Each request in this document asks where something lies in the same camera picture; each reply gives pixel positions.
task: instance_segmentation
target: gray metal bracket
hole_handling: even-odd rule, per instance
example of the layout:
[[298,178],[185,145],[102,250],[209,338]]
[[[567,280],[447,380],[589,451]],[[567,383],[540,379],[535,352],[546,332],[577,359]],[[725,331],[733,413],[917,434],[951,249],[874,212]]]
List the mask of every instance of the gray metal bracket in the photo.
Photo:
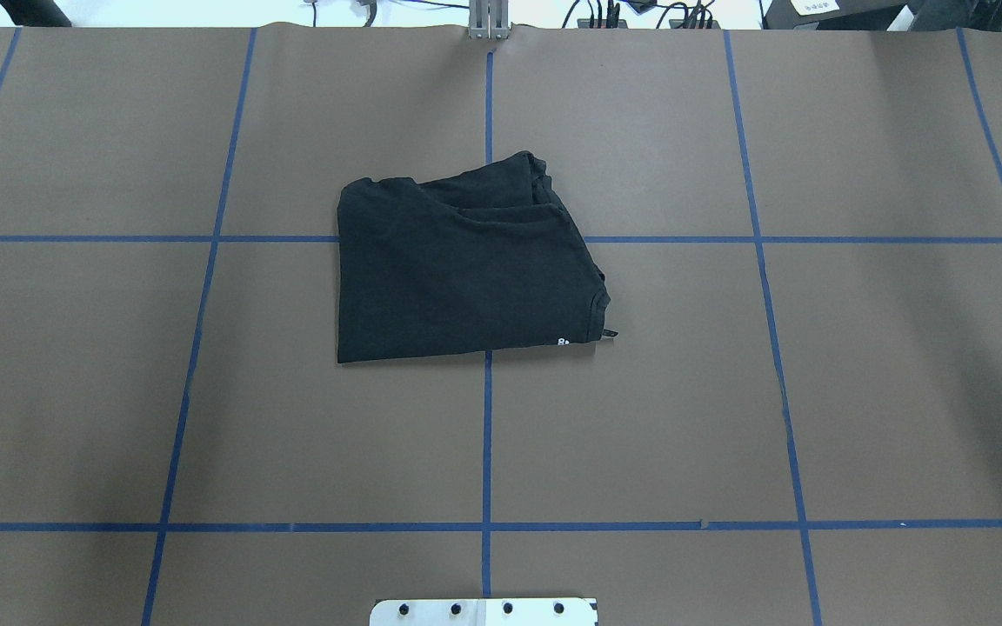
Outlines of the gray metal bracket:
[[470,39],[508,39],[509,0],[470,0]]

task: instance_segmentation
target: white bracket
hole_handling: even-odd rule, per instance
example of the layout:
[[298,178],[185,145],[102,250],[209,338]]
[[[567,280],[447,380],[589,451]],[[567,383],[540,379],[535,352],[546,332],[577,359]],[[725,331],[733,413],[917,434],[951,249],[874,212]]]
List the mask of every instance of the white bracket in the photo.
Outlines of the white bracket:
[[382,601],[370,626],[597,626],[589,598],[480,598]]
[[508,39],[509,0],[470,0],[470,39]]

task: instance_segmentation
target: black cloth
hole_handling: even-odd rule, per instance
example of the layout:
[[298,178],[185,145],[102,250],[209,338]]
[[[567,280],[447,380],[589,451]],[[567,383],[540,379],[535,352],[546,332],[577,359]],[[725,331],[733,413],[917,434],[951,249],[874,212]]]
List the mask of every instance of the black cloth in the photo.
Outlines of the black cloth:
[[339,201],[339,363],[601,339],[604,274],[530,153]]

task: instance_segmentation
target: clothing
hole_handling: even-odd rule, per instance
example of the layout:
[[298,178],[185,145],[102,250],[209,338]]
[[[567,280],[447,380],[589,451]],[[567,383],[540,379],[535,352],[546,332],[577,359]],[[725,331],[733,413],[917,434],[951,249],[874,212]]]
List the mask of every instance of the clothing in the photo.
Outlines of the clothing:
[[526,151],[339,201],[339,363],[601,339],[604,274]]

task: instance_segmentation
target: garment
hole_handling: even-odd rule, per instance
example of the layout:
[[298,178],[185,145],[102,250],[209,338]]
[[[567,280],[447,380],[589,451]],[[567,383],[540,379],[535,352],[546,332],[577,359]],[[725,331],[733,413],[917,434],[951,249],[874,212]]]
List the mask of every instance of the garment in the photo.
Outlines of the garment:
[[363,178],[339,201],[339,363],[601,339],[609,304],[546,163]]

